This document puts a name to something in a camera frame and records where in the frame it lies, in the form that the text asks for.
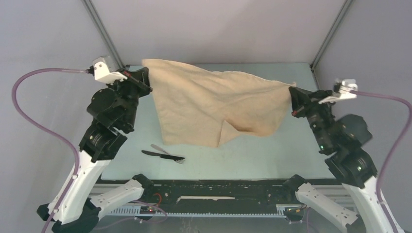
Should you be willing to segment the beige cloth napkin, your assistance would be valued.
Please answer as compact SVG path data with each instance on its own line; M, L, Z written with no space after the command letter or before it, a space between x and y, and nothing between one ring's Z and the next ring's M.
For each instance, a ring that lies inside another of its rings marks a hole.
M217 148L247 134L272 135L289 109L290 84L240 71L144 59L163 143Z

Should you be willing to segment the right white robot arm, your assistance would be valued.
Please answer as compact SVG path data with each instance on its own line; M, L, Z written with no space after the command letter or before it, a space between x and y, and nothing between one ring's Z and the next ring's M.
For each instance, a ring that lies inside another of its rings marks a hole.
M292 116L307 119L319 152L326 155L329 171L348 191L357 212L347 210L322 195L299 175L293 175L284 182L284 200L305 204L343 233L403 232L382 191L377 189L378 171L374 162L362 148L372 139L363 117L348 114L336 119L332 106L338 96L331 90L311 92L290 87L289 92Z

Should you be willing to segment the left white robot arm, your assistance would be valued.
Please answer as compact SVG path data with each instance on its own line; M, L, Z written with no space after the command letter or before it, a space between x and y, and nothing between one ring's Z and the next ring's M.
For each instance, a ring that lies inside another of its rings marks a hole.
M86 109L93 120L80 141L72 174L55 200L37 209L44 221L53 222L54 233L88 233L120 206L153 198L153 182L143 174L106 193L90 195L125 143L127 134L134 131L139 98L152 91L147 67L137 71L120 68L103 74L94 72L94 77L101 81L107 76L112 80L106 81L106 87L92 96Z

